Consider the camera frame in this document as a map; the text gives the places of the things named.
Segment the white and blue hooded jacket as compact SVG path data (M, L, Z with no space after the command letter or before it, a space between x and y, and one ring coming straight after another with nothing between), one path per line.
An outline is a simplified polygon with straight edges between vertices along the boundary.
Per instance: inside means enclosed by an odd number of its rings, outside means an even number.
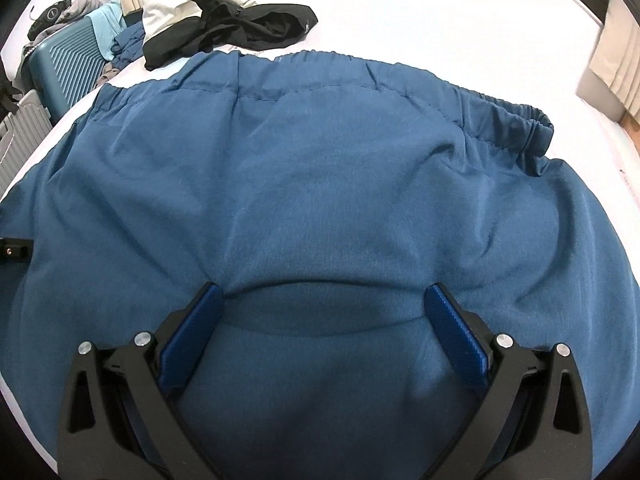
M224 316L178 409L235 479L414 479L472 410L424 312L441 282L574 352L593 468L639 421L639 287L544 113L322 52L194 56L102 88L1 204L3 391L55 456L70 360L206 282Z

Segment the grey clothes pile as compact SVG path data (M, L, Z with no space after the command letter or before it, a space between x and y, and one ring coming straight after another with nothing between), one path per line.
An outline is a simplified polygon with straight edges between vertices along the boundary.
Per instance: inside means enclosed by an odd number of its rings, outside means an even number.
M33 46L102 6L100 0L60 0L32 21L27 38Z

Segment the grey hard suitcase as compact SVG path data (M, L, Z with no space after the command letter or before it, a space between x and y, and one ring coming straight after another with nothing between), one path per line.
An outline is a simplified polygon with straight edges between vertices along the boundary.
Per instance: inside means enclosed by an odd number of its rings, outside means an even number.
M1 194L51 129L49 111L42 105L38 92L29 90L17 103L17 111L7 114L1 122Z

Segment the teal hard suitcase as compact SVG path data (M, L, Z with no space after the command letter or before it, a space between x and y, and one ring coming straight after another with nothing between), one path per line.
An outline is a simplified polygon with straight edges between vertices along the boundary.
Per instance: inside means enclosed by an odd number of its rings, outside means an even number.
M18 74L55 124L94 88L105 64L91 20L82 18L37 44Z

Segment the taupe crumpled cloth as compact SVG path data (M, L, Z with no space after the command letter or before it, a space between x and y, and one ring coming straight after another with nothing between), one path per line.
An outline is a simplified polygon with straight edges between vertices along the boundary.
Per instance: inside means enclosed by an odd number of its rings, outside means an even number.
M104 86L104 84L107 84L110 80L112 80L114 77L116 77L118 74L120 73L120 69L117 68L116 66L114 66L111 62L107 62L103 68L102 68L102 72L100 73L100 76L98 77L98 79L96 80L96 83L94 84L94 88L100 88L102 86Z

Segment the dark blue crumpled garment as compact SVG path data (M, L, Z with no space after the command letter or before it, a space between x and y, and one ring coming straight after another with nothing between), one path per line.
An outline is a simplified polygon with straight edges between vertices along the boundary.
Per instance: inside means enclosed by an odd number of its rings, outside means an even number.
M114 38L111 45L111 63L116 70L122 70L138 58L142 58L144 38L145 31L141 22L128 26Z

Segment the light blue cloth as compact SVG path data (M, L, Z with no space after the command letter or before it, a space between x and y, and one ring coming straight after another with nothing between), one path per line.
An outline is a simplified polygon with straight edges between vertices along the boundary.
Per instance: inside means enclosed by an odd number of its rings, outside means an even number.
M106 62L114 58L112 44L114 39L127 27L119 0L103 3L88 14L91 21L96 44Z

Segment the black and cream jacket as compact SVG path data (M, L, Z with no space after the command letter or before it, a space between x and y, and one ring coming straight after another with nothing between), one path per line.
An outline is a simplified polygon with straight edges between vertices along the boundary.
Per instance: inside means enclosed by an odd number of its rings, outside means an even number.
M177 58L232 46L250 51L284 49L306 39L318 24L310 6L190 0L171 9L150 4L143 12L142 53L147 70Z

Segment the wooden headboard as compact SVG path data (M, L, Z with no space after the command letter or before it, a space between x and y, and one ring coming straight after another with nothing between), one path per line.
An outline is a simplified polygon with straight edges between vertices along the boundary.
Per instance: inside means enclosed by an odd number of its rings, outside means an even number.
M629 136L637 151L640 151L640 124L629 113L620 118L620 126Z

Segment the right beige curtain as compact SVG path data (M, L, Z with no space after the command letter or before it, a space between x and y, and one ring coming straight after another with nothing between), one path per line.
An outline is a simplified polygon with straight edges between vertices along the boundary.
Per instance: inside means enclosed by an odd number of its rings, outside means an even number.
M639 23L624 0L608 0L577 95L612 122L639 122Z

